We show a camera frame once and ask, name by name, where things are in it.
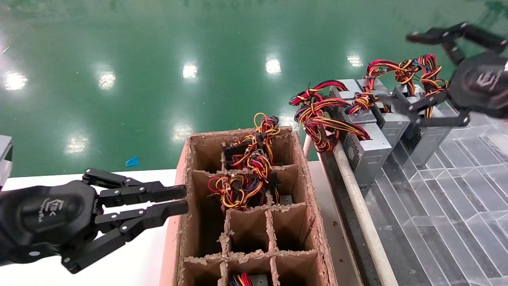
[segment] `ventilation grille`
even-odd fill
[[[410,125],[406,132],[401,137],[401,141],[404,144],[404,147],[406,147],[406,150],[411,153],[415,150],[416,146],[420,143],[422,140],[422,129],[420,127],[414,127],[413,125]]]
[[[358,163],[360,163],[360,151],[358,150],[358,146],[355,144],[352,135],[348,134],[346,136],[346,140],[344,141],[343,146],[351,169],[354,172],[356,167],[358,167]]]
[[[323,99],[336,97],[333,89],[330,90],[330,93],[326,96],[323,95]],[[324,111],[328,112],[330,118],[333,120],[344,120],[343,108],[338,106],[328,106],[323,108]]]

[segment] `robotic hand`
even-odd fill
[[[91,185],[107,189],[97,194]],[[141,183],[91,168],[81,181],[0,192],[0,266],[60,255],[63,266],[78,273],[144,230],[187,213],[186,195],[183,185]],[[103,206],[148,201],[170,202],[103,214]],[[99,231],[104,235],[96,238]]]
[[[460,37],[472,41],[488,51],[466,58],[457,46]],[[450,28],[431,28],[425,33],[407,35],[409,42],[443,45],[447,55],[457,66],[450,87],[413,104],[403,96],[395,100],[397,112],[409,116],[417,126],[466,126],[469,112],[484,113],[494,118],[508,118],[508,59],[500,56],[508,41],[468,23]],[[459,115],[448,118],[422,118],[419,112],[449,100]]]

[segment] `gray metal object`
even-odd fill
[[[381,81],[376,80],[374,82],[374,87],[381,93],[388,94],[388,89]],[[418,93],[423,91],[419,85],[416,90]],[[380,102],[377,103],[377,106],[381,109],[384,108],[383,104]],[[411,123],[411,120],[406,115],[397,113],[393,106],[392,112],[393,113],[381,113],[380,116],[376,117],[376,119],[381,132],[385,135],[392,148],[394,148]]]
[[[0,189],[11,175],[12,137],[0,135]]]
[[[370,140],[359,140],[355,134],[348,133],[342,146],[358,185],[363,187],[374,181],[374,177],[391,153],[392,147],[376,123],[361,126],[369,134]]]
[[[346,120],[349,123],[353,124],[367,124],[367,123],[375,123],[377,121],[376,117],[370,110],[362,110],[358,112],[357,114],[347,115],[343,112],[343,109],[341,111],[341,116],[344,118],[343,120]]]
[[[377,122],[392,148],[400,141],[410,123],[407,116],[397,113],[382,113]]]
[[[293,204],[293,196],[291,196],[290,194],[280,196],[279,200],[281,205]]]
[[[352,100],[355,98],[355,93],[363,92],[363,90],[354,79],[339,79],[339,81],[346,86],[347,91],[340,92],[336,87],[331,87],[329,94],[330,97],[338,97],[343,100]]]
[[[396,87],[393,92],[395,96],[403,96],[400,94],[403,92],[403,89],[400,87]],[[414,96],[407,99],[411,102],[418,101],[419,98],[419,96]],[[444,115],[438,108],[434,108],[432,116],[443,117]],[[452,127],[418,127],[414,124],[409,124],[400,142],[413,163],[416,166],[422,166],[427,163],[451,130]]]
[[[266,274],[250,275],[249,278],[252,286],[268,286],[268,276]]]

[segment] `white pipe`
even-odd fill
[[[303,143],[303,156],[305,157],[305,159],[309,158],[310,147],[312,146],[312,144],[313,144],[312,138],[306,133],[305,142]]]

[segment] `silver power supply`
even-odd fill
[[[355,98],[355,93],[363,92],[362,88],[365,88],[367,85],[365,84],[364,79],[354,80],[354,79],[341,79],[341,81],[346,88],[348,89],[347,92],[339,92],[337,88],[333,87],[330,88],[330,96],[337,96],[339,98],[342,98],[344,100],[350,101]],[[374,81],[374,90],[372,90],[373,94],[390,94],[388,92],[388,89],[385,87],[385,85],[379,80],[376,79]],[[416,86],[416,94],[424,94],[423,89],[420,86]],[[381,129],[381,132],[385,135],[386,139],[394,148],[397,143],[399,142],[400,138],[406,131],[406,128],[411,123],[411,120],[409,117],[398,114],[398,113],[381,113],[380,115],[376,116],[376,114],[373,114],[370,110],[362,111],[358,115],[345,115],[346,117],[354,117],[351,118],[349,122],[351,123],[371,123],[371,122],[377,122],[379,128]]]
[[[392,151],[390,143],[376,123],[361,124],[370,140],[359,140],[353,133],[347,133],[342,146],[360,187],[368,186]]]
[[[395,87],[393,92],[397,97],[404,96],[404,89],[401,87]],[[420,99],[420,96],[408,97],[407,99],[410,103],[414,103]],[[434,107],[432,117],[439,118],[443,116],[442,112]],[[416,127],[409,124],[400,142],[413,163],[416,166],[421,166],[427,163],[452,129],[452,127]]]

